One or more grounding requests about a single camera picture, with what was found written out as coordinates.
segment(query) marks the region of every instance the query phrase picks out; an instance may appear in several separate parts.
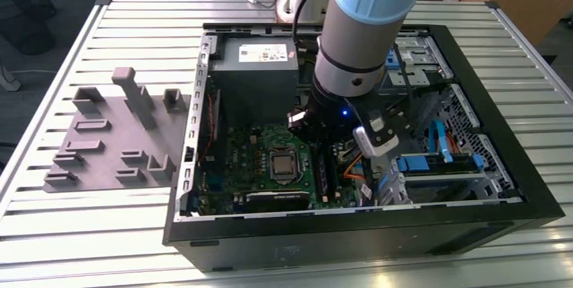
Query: power supply label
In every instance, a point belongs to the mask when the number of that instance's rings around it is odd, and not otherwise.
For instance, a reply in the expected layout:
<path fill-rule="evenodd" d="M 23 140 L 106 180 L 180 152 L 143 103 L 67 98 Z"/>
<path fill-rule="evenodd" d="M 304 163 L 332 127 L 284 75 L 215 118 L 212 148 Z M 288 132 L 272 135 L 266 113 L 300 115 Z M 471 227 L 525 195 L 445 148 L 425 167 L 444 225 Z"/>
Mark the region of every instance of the power supply label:
<path fill-rule="evenodd" d="M 243 44 L 239 47 L 240 62 L 287 62 L 287 44 Z"/>

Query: gray plastic base plate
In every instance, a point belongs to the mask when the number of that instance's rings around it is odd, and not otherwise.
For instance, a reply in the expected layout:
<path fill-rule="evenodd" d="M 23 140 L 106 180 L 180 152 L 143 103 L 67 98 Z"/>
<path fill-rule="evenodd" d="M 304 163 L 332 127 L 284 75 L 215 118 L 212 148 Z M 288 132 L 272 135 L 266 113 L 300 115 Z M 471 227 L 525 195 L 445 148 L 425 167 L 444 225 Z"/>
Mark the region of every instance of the gray plastic base plate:
<path fill-rule="evenodd" d="M 190 95 L 183 98 L 190 108 Z M 76 112 L 62 145 L 63 155 L 52 165 L 47 176 L 50 183 L 44 184 L 44 191 L 71 192 L 170 186 L 171 179 L 158 176 L 166 174 L 158 172 L 158 163 L 162 164 L 168 155 L 171 162 L 179 166 L 188 110 L 168 113 L 163 96 L 152 96 L 155 105 L 152 114 L 158 127 L 146 130 L 138 116 L 130 111 L 126 99 L 107 97 L 106 101 L 96 102 L 100 114 L 83 115 L 82 112 Z M 142 159 L 134 159 L 142 150 L 144 152 Z M 66 154 L 74 152 L 78 154 L 76 157 Z M 155 176 L 148 170 L 151 156 L 155 157 L 151 167 Z M 168 164 L 167 170 L 174 169 L 174 164 Z M 66 172 L 71 172 L 72 176 L 62 177 L 59 173 Z"/>

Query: slotted metal table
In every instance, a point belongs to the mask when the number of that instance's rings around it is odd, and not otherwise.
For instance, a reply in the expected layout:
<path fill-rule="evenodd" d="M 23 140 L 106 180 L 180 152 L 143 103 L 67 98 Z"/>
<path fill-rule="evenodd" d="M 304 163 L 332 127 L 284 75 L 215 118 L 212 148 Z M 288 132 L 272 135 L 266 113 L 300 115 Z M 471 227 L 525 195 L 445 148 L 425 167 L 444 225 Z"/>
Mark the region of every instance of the slotted metal table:
<path fill-rule="evenodd" d="M 162 245 L 170 188 L 43 192 L 76 89 L 98 86 L 103 95 L 119 94 L 112 70 L 132 66 L 152 95 L 167 88 L 191 94 L 202 26 L 230 21 L 274 22 L 275 13 L 243 0 L 114 0 L 94 7 L 0 178 L 0 286 L 573 284 L 573 96 L 504 12 L 484 3 L 421 2 L 407 23 L 448 25 L 568 214 L 545 227 L 459 256 L 203 274 Z"/>

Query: gray carpet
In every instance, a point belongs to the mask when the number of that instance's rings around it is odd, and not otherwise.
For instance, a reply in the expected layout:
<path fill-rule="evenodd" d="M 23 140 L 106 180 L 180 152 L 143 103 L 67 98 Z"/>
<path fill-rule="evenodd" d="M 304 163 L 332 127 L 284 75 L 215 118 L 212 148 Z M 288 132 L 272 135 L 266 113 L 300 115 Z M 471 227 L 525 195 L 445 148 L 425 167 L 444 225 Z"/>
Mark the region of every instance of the gray carpet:
<path fill-rule="evenodd" d="M 94 7 L 95 0 L 52 0 L 58 14 L 48 20 L 56 36 L 55 48 L 39 55 L 26 56 L 0 39 L 0 59 L 11 70 L 58 70 L 76 39 L 83 23 Z M 569 87 L 573 87 L 573 30 L 557 25 L 539 51 L 557 55 L 553 68 Z M 16 93 L 0 90 L 0 142 L 18 142 L 28 122 L 35 114 L 46 90 L 50 87 L 52 74 L 23 73 L 16 75 L 23 88 Z M 7 162 L 11 150 L 0 148 L 0 161 Z"/>

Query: metal case frame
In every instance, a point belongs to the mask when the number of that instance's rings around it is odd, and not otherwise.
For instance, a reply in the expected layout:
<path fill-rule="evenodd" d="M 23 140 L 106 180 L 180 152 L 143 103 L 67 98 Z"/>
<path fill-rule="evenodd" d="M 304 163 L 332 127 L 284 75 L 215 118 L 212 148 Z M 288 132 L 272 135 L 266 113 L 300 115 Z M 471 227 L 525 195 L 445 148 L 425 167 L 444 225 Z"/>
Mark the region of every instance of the metal case frame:
<path fill-rule="evenodd" d="M 208 24 L 206 29 L 263 36 L 291 33 L 291 26 L 275 23 Z M 448 28 L 404 25 L 403 29 L 424 29 L 433 37 L 477 115 L 480 132 L 491 139 L 524 202 L 175 222 L 179 212 L 179 183 L 175 180 L 163 243 L 175 246 L 202 271 L 272 269 L 325 262 L 463 253 L 517 229 L 539 227 L 564 216 Z M 320 26 L 301 27 L 303 34 L 320 34 L 320 30 Z M 203 55 L 198 66 L 207 70 Z M 203 70 L 198 71 L 198 81 L 204 78 L 200 74 L 206 74 Z M 195 162 L 187 162 L 187 166 L 195 168 Z"/>

